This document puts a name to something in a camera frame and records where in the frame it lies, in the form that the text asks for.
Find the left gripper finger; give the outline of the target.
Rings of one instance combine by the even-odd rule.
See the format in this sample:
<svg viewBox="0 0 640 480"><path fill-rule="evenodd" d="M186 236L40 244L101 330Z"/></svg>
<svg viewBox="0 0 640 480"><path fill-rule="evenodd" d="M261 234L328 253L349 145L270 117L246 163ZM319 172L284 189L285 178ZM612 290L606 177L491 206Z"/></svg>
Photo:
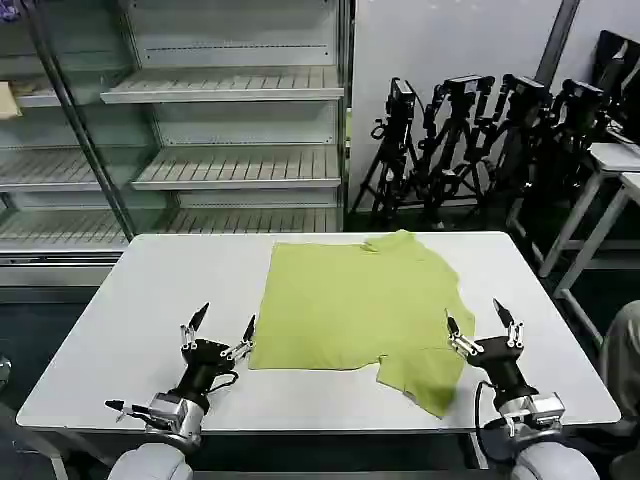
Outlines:
<svg viewBox="0 0 640 480"><path fill-rule="evenodd" d="M223 350L220 353L222 358L225 358L228 361L236 361L240 358L246 357L252 351L254 346L253 335L255 332L255 320L256 315L253 315L247 325L241 341L237 345Z"/></svg>
<svg viewBox="0 0 640 480"><path fill-rule="evenodd" d="M205 303L199 310L197 310L192 315L188 324L183 324L180 326L182 350L190 350L190 349L195 349L197 347L196 333L202 324L202 321L207 313L208 308L209 308L209 303Z"/></svg>

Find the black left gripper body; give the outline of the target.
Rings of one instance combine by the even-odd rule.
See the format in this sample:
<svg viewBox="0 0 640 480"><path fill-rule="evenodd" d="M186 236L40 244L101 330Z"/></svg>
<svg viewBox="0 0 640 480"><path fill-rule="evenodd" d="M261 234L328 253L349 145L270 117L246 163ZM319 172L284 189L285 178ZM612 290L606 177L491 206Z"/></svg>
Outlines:
<svg viewBox="0 0 640 480"><path fill-rule="evenodd" d="M220 353L229 346L210 340L197 339L197 347L182 350L186 370L171 393L191 401L207 396L236 382L235 361L228 361Z"/></svg>

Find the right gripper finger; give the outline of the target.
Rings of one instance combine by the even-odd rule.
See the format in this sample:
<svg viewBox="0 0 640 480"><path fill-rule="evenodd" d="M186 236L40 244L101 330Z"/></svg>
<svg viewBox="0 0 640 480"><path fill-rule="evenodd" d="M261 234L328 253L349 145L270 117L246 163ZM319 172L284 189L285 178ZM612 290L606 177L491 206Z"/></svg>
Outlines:
<svg viewBox="0 0 640 480"><path fill-rule="evenodd" d="M506 344L509 348L523 347L524 324L516 321L511 312L504 307L496 298L493 299L494 309L502 324L507 329Z"/></svg>
<svg viewBox="0 0 640 480"><path fill-rule="evenodd" d="M451 347L461 356L477 356L481 353L481 346L466 337L460 330L453 314L446 309L448 339Z"/></svg>

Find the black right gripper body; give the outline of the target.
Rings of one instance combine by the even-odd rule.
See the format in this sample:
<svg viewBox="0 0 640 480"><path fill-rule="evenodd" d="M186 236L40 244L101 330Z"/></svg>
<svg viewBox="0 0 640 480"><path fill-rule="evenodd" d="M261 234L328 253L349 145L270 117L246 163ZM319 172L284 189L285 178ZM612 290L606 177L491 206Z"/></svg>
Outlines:
<svg viewBox="0 0 640 480"><path fill-rule="evenodd" d="M476 341L483 351L467 355L467 363L483 369L495 387L495 401L511 401L520 397L537 395L538 390L527 384L517 360L523 349L509 347L507 337L490 337Z"/></svg>

